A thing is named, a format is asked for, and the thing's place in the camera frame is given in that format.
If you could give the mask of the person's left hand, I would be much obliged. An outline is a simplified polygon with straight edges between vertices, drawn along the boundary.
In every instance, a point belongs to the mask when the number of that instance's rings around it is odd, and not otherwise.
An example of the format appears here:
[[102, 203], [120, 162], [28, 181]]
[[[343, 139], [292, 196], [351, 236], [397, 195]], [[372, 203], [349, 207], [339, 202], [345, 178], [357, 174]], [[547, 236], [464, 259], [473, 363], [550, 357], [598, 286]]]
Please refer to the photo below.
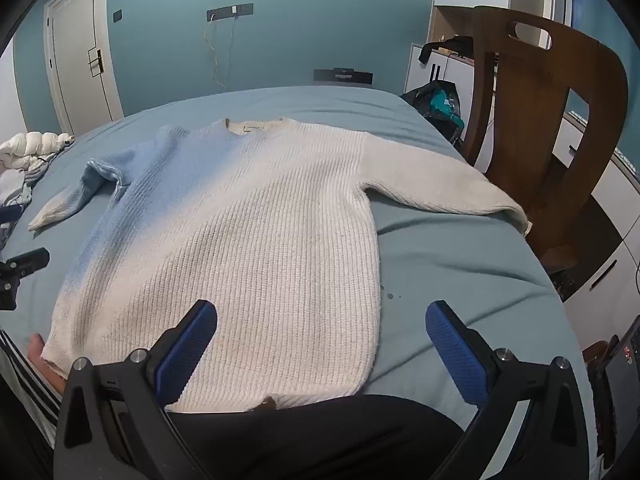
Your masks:
[[41, 353], [44, 347], [44, 341], [39, 334], [30, 336], [27, 346], [27, 359], [32, 363], [40, 375], [50, 384], [50, 386], [59, 394], [64, 392], [66, 380], [60, 376], [49, 364], [42, 358]]

